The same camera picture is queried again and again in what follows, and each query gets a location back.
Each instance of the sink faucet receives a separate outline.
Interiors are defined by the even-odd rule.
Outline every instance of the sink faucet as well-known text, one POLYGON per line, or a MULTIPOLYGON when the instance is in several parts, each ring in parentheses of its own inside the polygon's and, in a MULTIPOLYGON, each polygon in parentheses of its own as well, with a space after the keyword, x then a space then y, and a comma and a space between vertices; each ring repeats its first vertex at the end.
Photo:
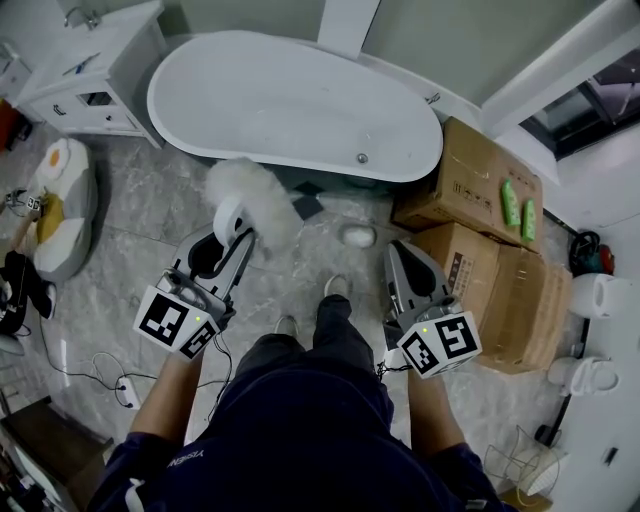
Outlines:
POLYGON ((82 10, 80 6, 76 5, 75 7, 69 9, 69 12, 65 15, 64 17, 65 27, 69 26, 69 17, 73 14, 74 11, 78 11, 82 15, 82 21, 84 22, 84 24, 87 26, 89 30, 93 30, 100 23, 100 18, 98 17, 98 14, 95 11, 93 11, 93 14, 89 16, 87 15, 86 12, 82 10))

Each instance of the sneaker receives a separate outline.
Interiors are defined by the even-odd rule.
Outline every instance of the sneaker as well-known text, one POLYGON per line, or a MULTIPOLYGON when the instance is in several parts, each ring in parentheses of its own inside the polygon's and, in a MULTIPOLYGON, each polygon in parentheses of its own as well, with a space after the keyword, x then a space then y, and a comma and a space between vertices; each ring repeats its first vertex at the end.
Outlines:
POLYGON ((44 293, 46 294, 47 297, 49 297, 49 300, 51 301, 51 312, 47 317, 47 320, 51 320, 53 318, 53 314, 56 311, 56 300, 58 297, 56 285, 53 283, 49 284, 49 286, 47 286, 47 289, 44 291, 44 293))
POLYGON ((280 320, 276 323, 274 332, 276 334, 286 334, 287 336, 298 339, 298 324, 296 323, 296 319, 292 316, 280 317, 280 320))
POLYGON ((341 295, 345 299, 351 294, 351 283, 342 274, 336 274, 324 285, 324 296, 341 295))

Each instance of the marble floor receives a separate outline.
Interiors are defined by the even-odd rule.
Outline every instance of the marble floor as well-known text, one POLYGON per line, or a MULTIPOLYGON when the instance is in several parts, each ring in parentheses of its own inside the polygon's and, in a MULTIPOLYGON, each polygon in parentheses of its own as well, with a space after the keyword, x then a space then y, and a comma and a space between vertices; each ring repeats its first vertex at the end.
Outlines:
MULTIPOLYGON (((11 153, 0 154, 0 192, 24 185, 58 135, 48 126, 11 153)), ((43 322, 44 337, 55 364, 69 372, 93 372, 94 354, 106 352, 125 370, 157 375, 165 353, 136 335, 131 326, 147 284, 167 266, 179 241, 212 218, 201 192, 207 165, 170 145, 153 149, 145 140, 126 137, 84 139, 92 150, 100 189, 100 208, 94 223, 94 243, 82 270, 58 290, 56 316, 43 322)), ((326 279, 336 272, 353 280, 352 322, 382 359, 383 290, 381 252, 387 242, 407 233, 388 222, 391 200, 385 195, 326 194, 325 210, 305 222, 297 246, 286 256, 266 257, 256 251, 233 298, 238 311, 224 339, 234 362, 268 332, 283 314, 298 320, 301 342, 309 347, 315 307, 326 279), (375 226, 378 240, 367 250, 348 248, 337 238, 347 222, 375 226)), ((19 219, 5 212, 0 235, 6 236, 19 219)), ((544 220, 545 252, 549 260, 566 265, 569 237, 544 220)), ((569 315, 561 350, 577 342, 581 320, 569 315)), ((13 409, 50 394, 68 414, 105 437, 121 441, 134 411, 118 405, 112 392, 83 377, 66 377, 48 364, 43 340, 24 339, 25 357, 0 354, 0 384, 13 395, 13 409)), ((105 380, 120 374, 107 356, 95 363, 105 380)), ((209 348, 202 382, 224 379, 227 360, 209 348)), ((482 457, 489 444, 507 449, 517 425, 533 433, 553 420, 560 404, 557 388, 543 372, 503 375, 476 364, 445 375, 456 418, 482 457)), ((396 404, 393 433, 409 442, 406 374, 387 374, 385 383, 396 404)), ((142 399, 152 381, 135 378, 142 399)), ((219 383, 198 391, 188 437, 206 427, 206 418, 220 389, 219 383)))

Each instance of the white freestanding bathtub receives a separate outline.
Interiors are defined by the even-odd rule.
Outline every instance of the white freestanding bathtub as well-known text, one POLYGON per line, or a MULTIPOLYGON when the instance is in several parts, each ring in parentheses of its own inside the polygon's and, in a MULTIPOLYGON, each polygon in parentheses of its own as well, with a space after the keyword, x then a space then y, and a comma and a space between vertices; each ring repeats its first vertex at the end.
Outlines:
POLYGON ((243 31, 196 37, 156 70, 151 121, 194 155, 406 182, 433 170, 442 130, 391 78, 293 40, 243 31))

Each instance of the white fluffy duster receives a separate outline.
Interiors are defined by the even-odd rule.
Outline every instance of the white fluffy duster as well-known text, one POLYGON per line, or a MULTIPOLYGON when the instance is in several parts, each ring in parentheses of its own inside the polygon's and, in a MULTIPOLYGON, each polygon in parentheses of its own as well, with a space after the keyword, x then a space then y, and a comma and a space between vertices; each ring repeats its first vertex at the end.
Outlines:
POLYGON ((207 175, 206 198, 217 208, 232 196, 240 197, 265 247, 293 249, 303 222, 273 173, 248 158, 218 162, 207 175))

